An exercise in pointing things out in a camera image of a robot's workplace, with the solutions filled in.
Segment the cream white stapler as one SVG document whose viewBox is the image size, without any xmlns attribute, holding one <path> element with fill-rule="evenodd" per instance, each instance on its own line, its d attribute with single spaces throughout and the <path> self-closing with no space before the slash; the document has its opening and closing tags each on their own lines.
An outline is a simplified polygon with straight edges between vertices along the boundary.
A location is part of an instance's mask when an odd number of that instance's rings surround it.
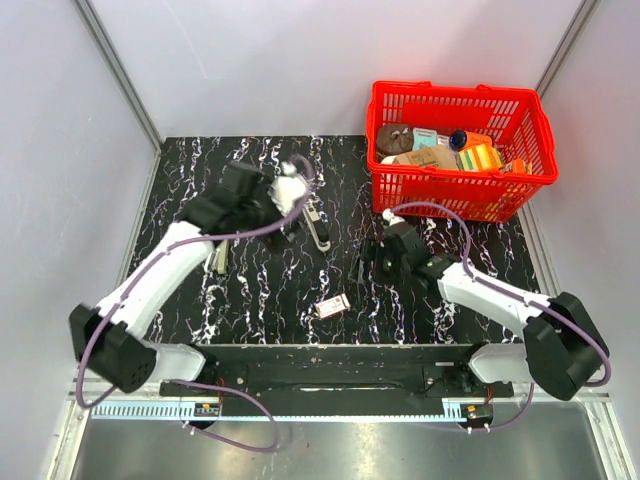
<svg viewBox="0 0 640 480">
<path fill-rule="evenodd" d="M 207 273 L 226 275 L 229 258 L 229 241 L 222 241 L 216 249 L 207 257 L 204 263 L 204 270 Z"/>
</svg>

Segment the red white staple box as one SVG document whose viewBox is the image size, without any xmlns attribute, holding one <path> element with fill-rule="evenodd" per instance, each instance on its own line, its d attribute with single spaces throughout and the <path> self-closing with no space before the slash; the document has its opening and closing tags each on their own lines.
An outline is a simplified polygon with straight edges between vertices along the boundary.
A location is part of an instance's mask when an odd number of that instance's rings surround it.
<svg viewBox="0 0 640 480">
<path fill-rule="evenodd" d="M 323 300 L 315 305 L 315 310 L 320 319 L 348 311 L 351 304 L 345 294 L 340 294 L 327 300 Z"/>
</svg>

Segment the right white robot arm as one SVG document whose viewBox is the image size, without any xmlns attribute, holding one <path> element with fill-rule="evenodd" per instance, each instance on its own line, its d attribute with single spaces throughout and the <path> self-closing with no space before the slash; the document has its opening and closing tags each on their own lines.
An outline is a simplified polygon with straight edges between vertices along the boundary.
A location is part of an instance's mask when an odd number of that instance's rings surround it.
<svg viewBox="0 0 640 480">
<path fill-rule="evenodd" d="M 518 337 L 516 343 L 471 345 L 445 372 L 460 392 L 480 394 L 497 382 L 528 382 L 571 400 L 581 389 L 611 377 L 609 350 L 582 302 L 528 292 L 475 269 L 465 256 L 435 254 L 416 229 L 397 218 L 381 240 L 365 239 L 355 252 L 360 269 L 409 298 L 410 317 L 433 316 L 436 305 L 459 306 Z"/>
</svg>

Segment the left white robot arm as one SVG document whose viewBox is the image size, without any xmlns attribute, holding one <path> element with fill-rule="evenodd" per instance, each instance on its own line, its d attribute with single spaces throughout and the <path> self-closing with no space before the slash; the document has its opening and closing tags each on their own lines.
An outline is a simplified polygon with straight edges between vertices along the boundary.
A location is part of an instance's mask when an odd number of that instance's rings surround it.
<svg viewBox="0 0 640 480">
<path fill-rule="evenodd" d="M 293 155 L 272 177 L 232 161 L 220 178 L 188 200 L 152 252 L 94 307 L 69 316 L 74 355 L 124 393 L 145 383 L 177 378 L 195 395 L 211 392 L 215 369 L 195 346 L 152 344 L 151 321 L 192 271 L 214 258 L 223 242 L 257 238 L 275 252 L 295 236 L 295 221 L 311 193 L 310 162 Z"/>
</svg>

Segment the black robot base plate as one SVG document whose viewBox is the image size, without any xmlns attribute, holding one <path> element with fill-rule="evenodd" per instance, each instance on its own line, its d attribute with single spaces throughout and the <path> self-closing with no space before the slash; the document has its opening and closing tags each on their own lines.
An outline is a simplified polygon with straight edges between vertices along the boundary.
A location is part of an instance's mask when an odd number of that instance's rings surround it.
<svg viewBox="0 0 640 480">
<path fill-rule="evenodd" d="M 469 346 L 238 346 L 203 352 L 216 360 L 208 384 L 237 388 L 275 416 L 295 421 L 456 417 L 452 401 L 511 399 L 513 386 L 486 386 L 463 363 Z"/>
</svg>

